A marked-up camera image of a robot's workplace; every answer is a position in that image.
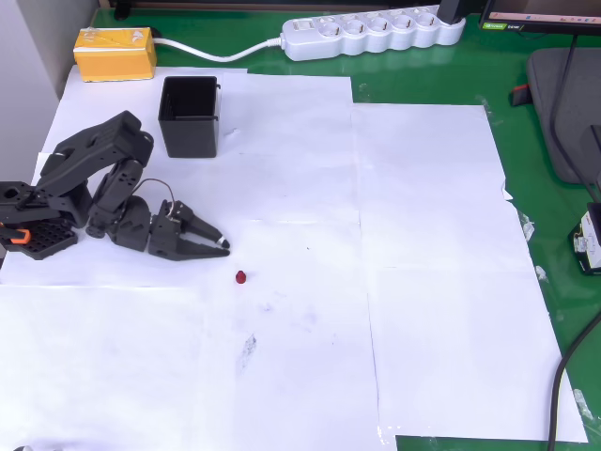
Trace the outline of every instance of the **green desk surface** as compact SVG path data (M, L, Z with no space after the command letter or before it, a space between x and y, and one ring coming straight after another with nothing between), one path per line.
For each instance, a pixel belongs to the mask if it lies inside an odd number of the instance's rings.
M135 9L125 22L111 10L99 10L94 25L150 25L168 39L204 52L229 55L269 38L277 38L282 23L324 12L205 12ZM227 30L236 30L235 36ZM239 61L218 65L159 46L160 66L248 68L273 75L337 75L351 77L355 102L454 103L483 105L488 112L505 174L507 191L517 209L534 222L529 241L532 261L547 273L540 285L560 347L565 350L601 309L601 277L580 274L567 234L584 214L589 197L578 186L554 175L532 105L509 106L510 90L527 83L529 55L546 47L569 47L568 36L524 39L509 32L481 31L470 16L456 46L434 46L383 54L341 55L333 59L294 62L278 49L267 49ZM580 46L601 46L600 38L581 38ZM582 391L589 412L582 415L589 445L560 444L559 450L601 450L601 329L588 338L568 367L570 381ZM551 374L541 374L549 383ZM445 438L398 438L399 449L416 451L538 451L545 443L495 442Z

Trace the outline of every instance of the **power strip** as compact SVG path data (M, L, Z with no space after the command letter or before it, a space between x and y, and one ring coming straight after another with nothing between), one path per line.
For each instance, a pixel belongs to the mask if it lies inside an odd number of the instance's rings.
M290 59L304 61L456 44L466 20L448 25L438 10L435 5L293 19L282 27L282 48Z

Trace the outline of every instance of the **red object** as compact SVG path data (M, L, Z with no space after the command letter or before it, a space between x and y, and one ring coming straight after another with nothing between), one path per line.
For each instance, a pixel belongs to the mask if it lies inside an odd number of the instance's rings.
M246 274L244 273L244 271L238 271L236 273L236 282L238 282L239 284L243 284L244 282L246 282Z

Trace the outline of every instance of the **computer screen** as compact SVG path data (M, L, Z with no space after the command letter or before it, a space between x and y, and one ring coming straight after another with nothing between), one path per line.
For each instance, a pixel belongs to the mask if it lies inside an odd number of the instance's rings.
M488 30L601 35L601 0L490 0Z

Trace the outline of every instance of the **yellow package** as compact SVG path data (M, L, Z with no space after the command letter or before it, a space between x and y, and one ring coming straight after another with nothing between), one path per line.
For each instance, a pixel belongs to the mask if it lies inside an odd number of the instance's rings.
M73 53L85 82L146 80L157 66L150 28L85 28Z

